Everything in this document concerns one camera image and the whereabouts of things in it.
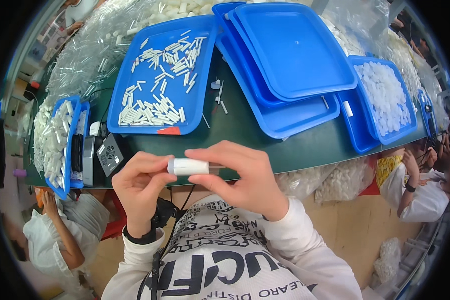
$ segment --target chair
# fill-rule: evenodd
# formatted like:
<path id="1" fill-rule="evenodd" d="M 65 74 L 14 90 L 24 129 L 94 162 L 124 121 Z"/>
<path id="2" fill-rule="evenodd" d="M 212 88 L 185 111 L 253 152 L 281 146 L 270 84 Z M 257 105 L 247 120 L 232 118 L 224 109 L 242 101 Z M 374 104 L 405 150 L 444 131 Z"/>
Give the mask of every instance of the chair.
<path id="1" fill-rule="evenodd" d="M 105 197 L 107 196 L 112 198 L 113 204 L 120 215 L 120 219 L 107 224 L 105 233 L 102 236 L 102 241 L 120 236 L 122 234 L 122 229 L 127 224 L 127 215 L 125 214 L 122 203 L 120 203 L 119 197 L 115 191 L 113 189 L 109 189 L 105 194 Z"/>

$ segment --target white shirt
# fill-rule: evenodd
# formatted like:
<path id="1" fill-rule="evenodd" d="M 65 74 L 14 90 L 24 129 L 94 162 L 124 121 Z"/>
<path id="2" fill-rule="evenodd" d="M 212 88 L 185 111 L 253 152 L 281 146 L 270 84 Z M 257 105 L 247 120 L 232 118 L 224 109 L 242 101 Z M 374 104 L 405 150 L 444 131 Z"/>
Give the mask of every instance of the white shirt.
<path id="1" fill-rule="evenodd" d="M 73 23 L 84 21 L 86 17 L 94 10 L 98 0 L 80 0 L 75 5 L 69 5 L 65 9 L 65 25 L 67 28 Z"/>
<path id="2" fill-rule="evenodd" d="M 405 172 L 406 167 L 401 163 L 390 173 L 380 188 L 380 194 L 394 209 L 398 209 L 405 192 L 404 178 L 409 177 Z M 444 179 L 444 174 L 434 169 L 420 174 L 420 184 L 413 193 L 413 200 L 402 211 L 400 220 L 403 222 L 438 220 L 450 201 L 440 185 Z"/>
<path id="3" fill-rule="evenodd" d="M 277 222 L 228 206 L 217 195 L 195 203 L 162 257 L 158 299 L 361 299 L 351 268 L 327 248 L 302 203 L 289 203 Z M 147 245 L 123 238 L 124 261 L 103 300 L 137 299 L 165 239 L 161 228 L 157 237 Z M 147 278 L 142 300 L 150 299 L 150 282 Z"/>
<path id="4" fill-rule="evenodd" d="M 65 250 L 60 234 L 50 217 L 41 215 L 36 210 L 31 213 L 31 219 L 23 226 L 23 233 L 28 239 L 30 262 L 45 275 L 56 278 L 64 291 L 75 295 L 77 299 L 93 299 L 90 290 L 84 289 L 78 280 L 78 271 L 84 270 L 95 259 L 99 240 L 82 225 L 67 219 L 59 199 L 55 199 L 63 223 L 77 241 L 85 262 L 78 268 L 70 270 L 63 259 L 60 250 Z"/>

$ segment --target hand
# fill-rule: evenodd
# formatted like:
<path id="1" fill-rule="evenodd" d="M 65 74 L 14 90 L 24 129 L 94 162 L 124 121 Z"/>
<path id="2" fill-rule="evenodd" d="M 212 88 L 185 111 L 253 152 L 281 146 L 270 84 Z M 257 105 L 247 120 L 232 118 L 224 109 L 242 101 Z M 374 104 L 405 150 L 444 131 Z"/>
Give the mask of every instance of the hand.
<path id="1" fill-rule="evenodd" d="M 84 26 L 84 22 L 83 21 L 78 21 L 78 22 L 73 23 L 72 26 L 70 27 L 70 29 L 72 31 L 75 31 L 75 30 L 81 28 L 82 26 Z"/>
<path id="2" fill-rule="evenodd" d="M 428 166 L 432 168 L 437 159 L 438 159 L 437 152 L 435 151 L 435 149 L 433 149 L 433 147 L 429 147 L 428 153 L 426 154 L 426 162 Z"/>
<path id="3" fill-rule="evenodd" d="M 48 191 L 43 193 L 42 197 L 43 210 L 46 211 L 47 216 L 53 220 L 60 218 L 59 209 L 57 208 L 57 203 L 55 202 L 55 197 L 50 195 Z"/>
<path id="4" fill-rule="evenodd" d="M 212 174 L 192 175 L 189 182 L 201 184 L 229 205 L 261 214 L 269 221 L 279 221 L 287 214 L 288 199 L 275 182 L 267 153 L 221 141 L 207 149 L 188 149 L 185 155 L 221 164 L 237 171 L 241 178 L 232 186 Z"/>
<path id="5" fill-rule="evenodd" d="M 405 152 L 403 153 L 402 163 L 407 168 L 408 174 L 410 174 L 410 178 L 413 178 L 415 181 L 418 181 L 420 179 L 420 170 L 419 165 L 417 164 L 417 161 L 415 160 L 415 157 L 412 154 L 412 151 L 405 150 Z"/>
<path id="6" fill-rule="evenodd" d="M 167 173 L 169 156 L 137 152 L 112 177 L 112 186 L 126 213 L 128 233 L 141 238 L 150 231 L 150 220 L 155 214 L 157 198 L 167 183 L 177 180 Z"/>

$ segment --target black wristband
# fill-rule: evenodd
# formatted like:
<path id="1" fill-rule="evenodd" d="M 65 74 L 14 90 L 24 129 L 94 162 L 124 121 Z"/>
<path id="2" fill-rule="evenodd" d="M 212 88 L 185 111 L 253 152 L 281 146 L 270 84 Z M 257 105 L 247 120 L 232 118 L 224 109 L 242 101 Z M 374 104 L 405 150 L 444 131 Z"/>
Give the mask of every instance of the black wristband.
<path id="1" fill-rule="evenodd" d="M 413 193 L 413 192 L 415 192 L 415 189 L 416 189 L 416 188 L 414 188 L 414 187 L 412 187 L 410 184 L 408 184 L 408 181 L 407 181 L 407 183 L 405 184 L 405 189 L 406 189 L 407 191 Z"/>
<path id="2" fill-rule="evenodd" d="M 127 230 L 127 226 L 123 228 L 123 235 L 132 243 L 137 245 L 151 244 L 157 240 L 157 232 L 155 231 L 155 224 L 151 223 L 151 229 L 147 234 L 142 235 L 140 238 L 132 237 Z"/>

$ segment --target graphic print shirt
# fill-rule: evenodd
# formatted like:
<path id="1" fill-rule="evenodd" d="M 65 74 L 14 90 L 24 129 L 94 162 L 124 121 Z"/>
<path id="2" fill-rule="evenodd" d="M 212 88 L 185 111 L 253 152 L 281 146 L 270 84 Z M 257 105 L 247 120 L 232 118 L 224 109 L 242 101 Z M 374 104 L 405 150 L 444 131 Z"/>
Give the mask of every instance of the graphic print shirt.
<path id="1" fill-rule="evenodd" d="M 136 299 L 163 240 L 136 245 L 125 237 L 125 261 L 102 298 Z M 326 247 L 295 199 L 282 220 L 268 222 L 208 196 L 180 219 L 170 244 L 162 257 L 158 299 L 361 298 L 352 270 Z M 150 275 L 141 299 L 151 298 L 151 282 Z"/>

